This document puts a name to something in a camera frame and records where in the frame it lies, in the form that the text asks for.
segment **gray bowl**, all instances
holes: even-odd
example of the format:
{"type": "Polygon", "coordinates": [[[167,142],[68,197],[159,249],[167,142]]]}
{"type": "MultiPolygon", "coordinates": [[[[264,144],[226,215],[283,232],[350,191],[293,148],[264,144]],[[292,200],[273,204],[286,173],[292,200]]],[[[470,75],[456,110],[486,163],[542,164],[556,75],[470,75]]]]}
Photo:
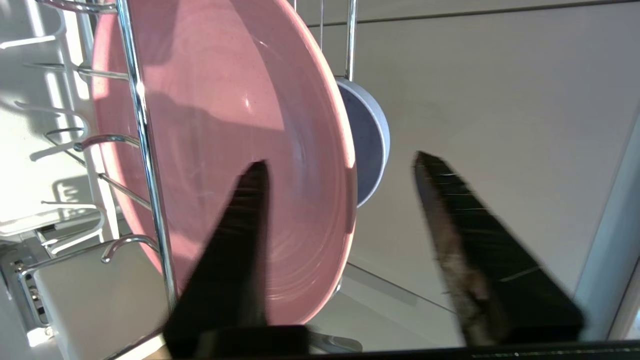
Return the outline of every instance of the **gray bowl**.
{"type": "Polygon", "coordinates": [[[351,136],[356,152],[358,207],[380,185],[391,145],[389,125],[378,102],[360,85],[336,78],[344,107],[347,109],[351,136]]]}

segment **metal rack tine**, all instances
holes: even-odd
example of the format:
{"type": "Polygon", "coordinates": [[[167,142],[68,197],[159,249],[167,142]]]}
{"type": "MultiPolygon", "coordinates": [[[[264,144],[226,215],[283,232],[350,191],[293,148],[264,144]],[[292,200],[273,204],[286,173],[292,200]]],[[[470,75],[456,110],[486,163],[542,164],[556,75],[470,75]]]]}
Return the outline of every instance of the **metal rack tine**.
{"type": "MultiPolygon", "coordinates": [[[[49,131],[48,133],[45,133],[44,137],[49,142],[51,142],[52,144],[58,145],[58,143],[56,143],[50,137],[51,135],[58,134],[58,133],[64,133],[66,131],[81,131],[81,130],[83,130],[81,127],[68,127],[66,129],[55,129],[55,130],[49,131]]],[[[135,139],[135,138],[133,138],[131,136],[130,136],[130,138],[132,139],[132,143],[130,143],[131,145],[133,145],[133,146],[139,146],[140,145],[140,143],[138,142],[138,139],[135,139]]],[[[65,150],[65,153],[67,155],[71,156],[80,165],[82,165],[83,167],[86,167],[86,162],[84,160],[82,160],[80,157],[76,156],[75,154],[71,153],[68,150],[65,150]]],[[[96,177],[98,179],[103,180],[105,183],[109,184],[111,187],[113,187],[114,189],[116,189],[119,192],[123,193],[124,195],[130,197],[131,200],[133,200],[133,201],[137,202],[138,204],[142,205],[145,209],[151,210],[151,205],[149,204],[149,201],[146,201],[140,195],[138,195],[138,194],[132,192],[131,190],[127,189],[124,185],[122,185],[119,182],[115,181],[114,179],[110,178],[107,174],[101,172],[101,173],[97,174],[96,177]]]]}
{"type": "Polygon", "coordinates": [[[64,114],[64,115],[70,115],[70,116],[74,116],[80,119],[80,121],[83,123],[83,132],[80,135],[80,137],[78,139],[76,139],[73,142],[68,142],[68,143],[63,143],[63,144],[58,144],[54,147],[50,147],[48,149],[45,150],[41,150],[41,151],[36,151],[33,154],[29,155],[29,159],[31,159],[31,161],[37,161],[39,159],[42,159],[46,156],[50,156],[53,154],[57,154],[59,152],[64,152],[67,150],[71,150],[74,148],[74,145],[77,142],[82,142],[84,141],[84,139],[88,138],[89,136],[89,123],[87,121],[87,119],[82,116],[82,114],[76,112],[76,111],[72,111],[72,110],[66,110],[66,109],[61,109],[61,108],[53,108],[51,106],[37,106],[37,105],[31,105],[31,104],[25,104],[23,102],[19,102],[19,101],[15,101],[14,104],[16,106],[18,106],[20,109],[22,110],[34,110],[34,111],[43,111],[43,112],[47,112],[47,113],[57,113],[57,114],[64,114]]]}
{"type": "Polygon", "coordinates": [[[324,0],[320,0],[320,51],[324,44],[324,0]]]}
{"type": "Polygon", "coordinates": [[[115,3],[88,4],[78,3],[76,1],[70,0],[36,0],[36,2],[60,10],[67,10],[76,13],[90,13],[94,15],[103,13],[116,13],[118,11],[115,3]]]}
{"type": "MultiPolygon", "coordinates": [[[[26,67],[34,68],[34,69],[44,69],[44,70],[55,71],[55,72],[66,71],[65,64],[60,64],[60,63],[25,63],[23,65],[26,67]]],[[[123,72],[93,70],[90,66],[87,66],[87,65],[73,66],[73,70],[80,75],[89,76],[89,77],[97,76],[100,78],[109,78],[109,79],[126,80],[126,81],[129,80],[129,76],[127,74],[124,74],[123,72]]]]}
{"type": "Polygon", "coordinates": [[[133,147],[140,147],[140,140],[136,139],[133,136],[129,135],[121,135],[121,134],[101,134],[96,136],[91,136],[83,140],[82,142],[76,142],[74,145],[74,150],[83,151],[89,146],[98,145],[100,143],[106,142],[122,142],[127,143],[133,147]]]}
{"type": "Polygon", "coordinates": [[[142,196],[140,196],[140,195],[132,192],[131,190],[127,189],[125,186],[123,186],[119,182],[117,182],[114,179],[110,178],[107,174],[105,174],[103,172],[99,173],[98,174],[98,179],[104,180],[107,184],[111,185],[113,188],[115,188],[119,192],[121,192],[124,195],[130,197],[131,200],[133,200],[133,201],[137,202],[138,204],[142,205],[147,210],[151,210],[151,204],[149,203],[149,201],[146,201],[145,199],[143,199],[142,196]]]}
{"type": "Polygon", "coordinates": [[[156,243],[153,241],[152,238],[148,237],[147,235],[134,234],[134,235],[123,236],[117,240],[113,240],[104,250],[104,253],[102,253],[102,257],[100,258],[100,260],[105,264],[110,263],[116,251],[118,251],[118,249],[123,247],[124,245],[130,244],[130,243],[143,243],[149,248],[151,248],[151,250],[155,252],[160,252],[160,250],[158,250],[158,247],[156,246],[156,243]]]}
{"type": "Polygon", "coordinates": [[[347,64],[344,78],[353,81],[353,61],[356,51],[356,25],[358,18],[358,0],[349,0],[347,17],[347,64]]]}

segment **dish rack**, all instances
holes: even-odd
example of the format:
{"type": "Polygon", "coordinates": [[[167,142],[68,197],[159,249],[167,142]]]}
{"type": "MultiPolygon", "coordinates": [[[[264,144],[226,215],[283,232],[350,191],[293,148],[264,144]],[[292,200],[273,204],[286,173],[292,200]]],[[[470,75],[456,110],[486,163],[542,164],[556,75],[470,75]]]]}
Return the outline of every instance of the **dish rack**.
{"type": "MultiPolygon", "coordinates": [[[[143,71],[136,50],[135,34],[132,27],[131,7],[129,0],[114,0],[112,3],[103,4],[100,1],[95,2],[79,2],[72,0],[27,0],[33,3],[40,3],[57,10],[60,16],[59,28],[50,33],[31,38],[23,38],[0,43],[0,56],[3,49],[11,47],[28,47],[34,44],[42,44],[45,42],[57,42],[59,49],[59,63],[28,63],[27,67],[44,70],[46,72],[62,73],[65,86],[61,86],[66,90],[65,97],[69,105],[69,109],[53,106],[40,106],[37,104],[28,104],[24,102],[15,102],[15,105],[25,111],[41,111],[44,113],[52,113],[64,115],[68,119],[79,119],[74,126],[68,126],[60,129],[48,131],[44,134],[45,139],[51,143],[51,147],[42,151],[37,151],[29,157],[31,161],[36,161],[44,157],[64,152],[70,156],[75,162],[86,169],[89,180],[89,189],[91,193],[91,202],[69,202],[69,201],[42,201],[46,208],[50,209],[68,209],[71,211],[79,211],[81,209],[93,209],[99,214],[97,223],[89,230],[72,235],[63,241],[58,239],[47,240],[38,230],[35,231],[39,240],[39,245],[44,248],[48,256],[35,256],[35,261],[25,264],[21,261],[14,263],[14,271],[17,273],[19,291],[24,292],[28,301],[26,311],[31,315],[30,318],[24,319],[27,328],[32,329],[28,333],[29,341],[31,338],[46,339],[52,336],[52,329],[49,327],[47,319],[42,310],[42,301],[39,299],[38,290],[34,285],[34,273],[44,267],[69,260],[76,256],[86,254],[97,249],[104,249],[101,257],[103,263],[108,263],[122,245],[138,242],[148,245],[159,253],[161,268],[164,279],[164,287],[166,290],[166,298],[168,310],[175,307],[177,302],[177,287],[173,272],[173,261],[171,258],[171,245],[168,238],[168,228],[166,223],[166,215],[163,206],[163,194],[161,191],[160,177],[157,171],[157,158],[152,141],[152,121],[145,97],[145,86],[143,82],[143,71]],[[100,14],[116,14],[118,25],[125,53],[125,61],[127,65],[127,73],[106,72],[93,70],[90,65],[83,62],[75,65],[72,61],[69,46],[67,44],[67,22],[65,20],[65,12],[77,14],[79,21],[78,35],[81,40],[84,59],[92,58],[93,50],[93,26],[92,15],[100,14]],[[82,90],[79,84],[86,78],[104,77],[128,81],[130,84],[131,97],[134,105],[136,127],[138,130],[138,138],[133,138],[119,134],[102,134],[96,135],[95,129],[92,128],[92,109],[87,109],[82,103],[77,101],[77,94],[82,90]],[[72,133],[80,133],[80,135],[72,140],[72,133]],[[60,136],[61,142],[56,141],[54,136],[60,136]],[[147,187],[149,191],[149,201],[127,189],[124,185],[110,178],[105,171],[102,163],[102,154],[99,145],[106,142],[123,142],[130,146],[140,149],[143,158],[143,166],[147,187]],[[84,156],[78,156],[74,152],[81,152],[84,156]],[[111,189],[118,191],[133,201],[141,204],[143,207],[151,211],[154,219],[154,227],[157,234],[157,241],[145,235],[127,235],[120,236],[118,228],[118,219],[116,217],[116,204],[114,202],[111,189]],[[86,240],[98,237],[99,242],[89,247],[81,249],[75,248],[86,240]]],[[[349,44],[347,51],[347,73],[353,71],[353,54],[355,41],[355,4],[356,0],[351,0],[349,8],[349,18],[351,26],[348,29],[349,44]]],[[[293,8],[297,10],[298,1],[293,0],[291,3],[293,8]]],[[[324,14],[324,0],[321,2],[321,19],[324,14]]],[[[323,44],[323,24],[320,26],[319,44],[323,44]]],[[[110,355],[107,359],[116,359],[141,344],[151,340],[160,333],[160,330],[145,336],[138,341],[126,346],[118,352],[110,355]]]]}

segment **chrome wire rack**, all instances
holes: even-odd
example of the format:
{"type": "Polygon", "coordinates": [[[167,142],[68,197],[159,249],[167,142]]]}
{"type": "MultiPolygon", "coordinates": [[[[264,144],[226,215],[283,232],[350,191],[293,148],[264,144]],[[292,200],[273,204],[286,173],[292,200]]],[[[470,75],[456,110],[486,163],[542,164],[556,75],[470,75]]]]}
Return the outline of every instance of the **chrome wire rack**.
{"type": "MultiPolygon", "coordinates": [[[[71,239],[65,241],[57,240],[46,241],[42,245],[54,256],[52,259],[41,261],[29,267],[20,269],[19,281],[22,290],[27,297],[30,297],[30,288],[26,284],[26,279],[31,278],[31,274],[38,269],[45,266],[53,265],[61,261],[65,261],[69,258],[84,254],[88,251],[95,250],[97,248],[104,247],[105,253],[102,257],[103,263],[108,263],[113,256],[113,253],[122,245],[132,242],[141,242],[150,246],[152,249],[159,252],[161,266],[163,269],[164,286],[166,288],[166,297],[168,303],[169,312],[175,307],[177,301],[177,288],[175,284],[175,278],[173,274],[173,262],[171,258],[171,247],[169,242],[168,229],[166,225],[166,215],[163,206],[163,196],[160,186],[160,177],[157,172],[157,158],[152,141],[152,121],[145,97],[145,87],[143,82],[143,71],[140,64],[138,54],[136,51],[136,42],[134,29],[131,24],[131,9],[129,0],[115,0],[114,3],[108,4],[93,4],[93,3],[79,3],[69,0],[34,0],[40,4],[44,4],[55,9],[58,9],[61,17],[60,27],[50,35],[31,37],[19,40],[12,40],[8,42],[0,43],[0,53],[3,49],[19,46],[29,46],[32,44],[41,44],[43,42],[58,42],[60,43],[59,59],[60,63],[30,63],[25,66],[43,69],[49,72],[62,72],[65,75],[65,82],[68,92],[68,103],[71,106],[71,110],[63,108],[53,108],[48,106],[37,106],[34,104],[24,104],[16,102],[15,105],[24,111],[44,111],[47,113],[54,113],[56,116],[64,115],[79,119],[81,126],[72,126],[63,129],[55,129],[44,134],[45,138],[53,144],[52,147],[34,152],[30,158],[32,161],[37,161],[44,157],[65,152],[72,158],[74,158],[80,165],[84,166],[87,170],[88,178],[90,181],[90,190],[92,195],[92,203],[81,204],[78,202],[42,202],[43,206],[52,209],[96,209],[100,213],[100,220],[97,225],[88,231],[84,231],[80,234],[74,235],[71,239]],[[80,37],[83,41],[85,49],[85,58],[90,58],[90,53],[93,48],[93,31],[90,26],[90,15],[100,15],[107,13],[117,14],[118,24],[120,26],[120,32],[122,36],[122,43],[125,50],[125,60],[127,64],[127,73],[120,74],[114,72],[101,72],[92,70],[90,66],[86,65],[74,65],[71,60],[70,53],[66,44],[65,34],[67,32],[66,22],[63,12],[74,12],[79,14],[79,19],[84,23],[80,37]],[[74,94],[77,93],[76,88],[76,76],[101,76],[112,79],[126,80],[130,84],[131,97],[133,101],[136,125],[138,129],[138,138],[131,138],[130,136],[123,135],[96,135],[95,130],[92,129],[92,122],[87,119],[86,113],[77,108],[81,107],[74,100],[74,94]],[[66,135],[67,138],[70,133],[78,133],[81,135],[74,141],[68,141],[58,143],[53,140],[53,135],[66,135]],[[131,146],[135,146],[140,149],[141,156],[144,164],[144,172],[147,180],[147,186],[149,191],[150,201],[146,201],[139,195],[127,189],[122,184],[119,184],[112,178],[110,178],[102,164],[101,155],[99,149],[93,145],[105,143],[105,142],[124,142],[131,146]],[[72,150],[82,152],[84,159],[77,156],[72,150]],[[120,238],[118,232],[118,226],[116,221],[115,203],[111,195],[111,188],[119,191],[132,200],[138,202],[145,208],[152,212],[154,219],[154,226],[157,236],[156,247],[155,242],[147,236],[142,235],[130,235],[120,238]],[[62,250],[68,249],[86,241],[90,238],[99,236],[100,243],[84,248],[82,250],[73,251],[70,254],[64,256],[56,256],[56,254],[62,250]]],[[[51,329],[47,328],[48,323],[41,321],[40,317],[36,313],[36,309],[31,306],[31,314],[37,325],[41,326],[44,333],[51,333],[51,329]]],[[[115,359],[120,355],[130,351],[138,345],[148,341],[157,335],[157,331],[145,336],[143,339],[136,341],[135,343],[119,350],[115,354],[108,357],[108,359],[115,359]]]]}

